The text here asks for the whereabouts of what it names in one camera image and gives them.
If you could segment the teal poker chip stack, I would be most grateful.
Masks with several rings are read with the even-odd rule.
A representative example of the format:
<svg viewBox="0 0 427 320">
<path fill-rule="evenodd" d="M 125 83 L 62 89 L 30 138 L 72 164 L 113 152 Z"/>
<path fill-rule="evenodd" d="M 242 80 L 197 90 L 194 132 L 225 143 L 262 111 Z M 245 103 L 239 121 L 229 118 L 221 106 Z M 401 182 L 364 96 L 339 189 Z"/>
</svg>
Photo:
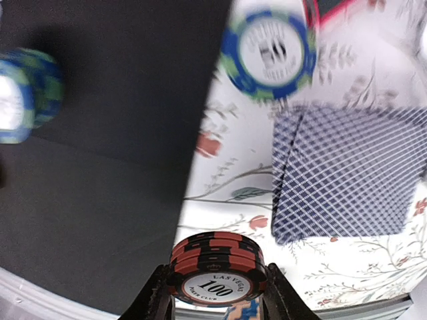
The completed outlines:
<svg viewBox="0 0 427 320">
<path fill-rule="evenodd" d="M 18 144 L 61 108 L 59 64 L 42 51 L 18 47 L 1 55 L 1 143 Z"/>
</svg>

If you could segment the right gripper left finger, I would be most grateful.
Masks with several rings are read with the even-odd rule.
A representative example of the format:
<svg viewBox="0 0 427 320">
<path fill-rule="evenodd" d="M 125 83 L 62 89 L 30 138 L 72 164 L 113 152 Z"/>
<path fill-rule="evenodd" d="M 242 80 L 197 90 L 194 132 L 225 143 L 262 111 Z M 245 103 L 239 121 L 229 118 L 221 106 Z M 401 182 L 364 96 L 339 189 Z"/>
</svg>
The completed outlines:
<svg viewBox="0 0 427 320">
<path fill-rule="evenodd" d="M 175 298 L 166 283 L 169 265 L 158 265 L 121 320 L 173 320 Z"/>
</svg>

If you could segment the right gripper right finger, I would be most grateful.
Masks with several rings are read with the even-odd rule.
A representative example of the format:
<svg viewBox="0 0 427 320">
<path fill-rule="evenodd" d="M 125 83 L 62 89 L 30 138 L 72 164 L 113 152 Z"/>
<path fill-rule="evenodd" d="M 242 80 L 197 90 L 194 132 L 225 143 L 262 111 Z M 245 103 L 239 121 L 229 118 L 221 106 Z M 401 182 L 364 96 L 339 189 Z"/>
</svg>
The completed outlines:
<svg viewBox="0 0 427 320">
<path fill-rule="evenodd" d="M 275 263 L 266 267 L 267 286 L 260 298 L 260 319 L 320 320 L 304 303 Z"/>
</svg>

